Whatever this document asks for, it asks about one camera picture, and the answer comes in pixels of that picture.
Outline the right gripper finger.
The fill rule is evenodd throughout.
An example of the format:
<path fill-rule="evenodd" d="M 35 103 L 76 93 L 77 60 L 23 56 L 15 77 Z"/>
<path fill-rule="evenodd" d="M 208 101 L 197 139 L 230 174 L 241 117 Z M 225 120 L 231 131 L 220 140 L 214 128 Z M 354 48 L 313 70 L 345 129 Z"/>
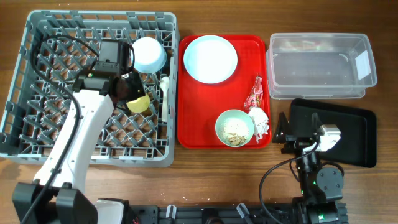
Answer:
<path fill-rule="evenodd" d="M 283 144 L 290 141 L 292 138 L 292 130 L 287 117 L 284 112 L 279 113 L 279 119 L 275 133 L 272 137 L 272 142 L 277 144 Z"/>
<path fill-rule="evenodd" d="M 320 136 L 321 135 L 321 126 L 323 123 L 320 121 L 318 113 L 313 113 L 312 114 L 312 131 L 314 136 Z"/>

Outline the yellow plastic cup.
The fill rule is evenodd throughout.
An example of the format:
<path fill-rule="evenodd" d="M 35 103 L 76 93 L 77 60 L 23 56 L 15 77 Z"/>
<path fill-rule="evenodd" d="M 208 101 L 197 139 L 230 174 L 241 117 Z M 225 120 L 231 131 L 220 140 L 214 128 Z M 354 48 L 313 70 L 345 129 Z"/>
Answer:
<path fill-rule="evenodd" d="M 146 109 L 148 109 L 149 105 L 150 105 L 149 95 L 144 95 L 136 100 L 128 101 L 126 103 L 127 109 L 130 110 L 132 113 L 144 112 Z"/>

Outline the small light blue bowl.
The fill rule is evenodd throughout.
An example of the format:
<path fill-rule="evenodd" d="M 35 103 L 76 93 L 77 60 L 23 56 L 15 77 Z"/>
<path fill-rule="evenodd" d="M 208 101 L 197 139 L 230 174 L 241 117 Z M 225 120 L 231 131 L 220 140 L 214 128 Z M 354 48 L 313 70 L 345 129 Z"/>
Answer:
<path fill-rule="evenodd" d="M 156 73 L 161 70 L 166 61 L 167 54 L 161 43 L 152 37 L 137 39 L 132 47 L 134 56 L 131 62 L 134 69 L 140 73 Z"/>

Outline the red snack wrapper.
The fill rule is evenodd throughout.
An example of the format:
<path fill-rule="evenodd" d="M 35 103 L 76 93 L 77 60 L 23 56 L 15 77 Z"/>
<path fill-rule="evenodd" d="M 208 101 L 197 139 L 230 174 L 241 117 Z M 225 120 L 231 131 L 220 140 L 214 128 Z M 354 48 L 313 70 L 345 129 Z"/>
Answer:
<path fill-rule="evenodd" d="M 244 108 L 250 110 L 253 107 L 259 108 L 263 97 L 262 77 L 257 76 L 254 86 L 251 89 L 249 96 L 244 102 Z"/>

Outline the white plastic spoon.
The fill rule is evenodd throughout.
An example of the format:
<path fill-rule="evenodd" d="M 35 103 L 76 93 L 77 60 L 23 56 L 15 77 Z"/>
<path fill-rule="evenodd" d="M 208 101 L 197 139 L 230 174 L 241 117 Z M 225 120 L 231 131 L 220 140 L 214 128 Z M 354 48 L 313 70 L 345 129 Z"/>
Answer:
<path fill-rule="evenodd" d="M 162 102 L 162 116 L 161 119 L 164 123 L 167 122 L 168 115 L 168 90 L 169 90 L 170 79 L 169 77 L 163 77 L 160 80 L 159 86 L 163 93 L 163 102 Z"/>

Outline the large light blue plate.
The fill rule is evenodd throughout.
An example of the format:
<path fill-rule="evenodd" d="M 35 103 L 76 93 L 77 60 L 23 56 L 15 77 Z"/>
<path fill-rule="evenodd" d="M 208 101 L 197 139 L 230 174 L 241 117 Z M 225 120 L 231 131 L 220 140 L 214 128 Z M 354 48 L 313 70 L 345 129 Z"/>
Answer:
<path fill-rule="evenodd" d="M 218 35 L 204 35 L 188 44 L 183 65 L 196 81 L 216 84 L 227 80 L 238 65 L 237 51 L 232 43 Z"/>

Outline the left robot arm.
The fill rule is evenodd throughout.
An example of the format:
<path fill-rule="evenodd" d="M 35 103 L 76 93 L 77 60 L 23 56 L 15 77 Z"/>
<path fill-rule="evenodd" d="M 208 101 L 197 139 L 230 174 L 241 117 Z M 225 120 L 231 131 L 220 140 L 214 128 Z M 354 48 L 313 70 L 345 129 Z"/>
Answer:
<path fill-rule="evenodd" d="M 21 223 L 122 223 L 128 204 L 106 200 L 115 207 L 100 216 L 98 206 L 84 195 L 91 155 L 101 129 L 115 106 L 145 97 L 134 71 L 133 46 L 103 40 L 93 64 L 78 73 L 68 92 L 72 103 L 54 147 L 30 184 L 19 183 L 12 201 Z"/>

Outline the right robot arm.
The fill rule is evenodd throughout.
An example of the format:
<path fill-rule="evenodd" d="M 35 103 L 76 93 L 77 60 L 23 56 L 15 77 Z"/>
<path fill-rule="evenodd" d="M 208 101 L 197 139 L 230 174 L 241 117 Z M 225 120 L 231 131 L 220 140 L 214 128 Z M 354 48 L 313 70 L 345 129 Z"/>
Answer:
<path fill-rule="evenodd" d="M 343 198 L 344 170 L 335 162 L 320 160 L 320 153 L 332 149 L 341 138 L 334 124 L 322 124 L 317 113 L 312 114 L 312 134 L 296 136 L 284 113 L 279 115 L 272 142 L 283 144 L 281 153 L 293 154 L 300 183 L 301 197 L 292 200 L 291 223 L 348 223 Z"/>

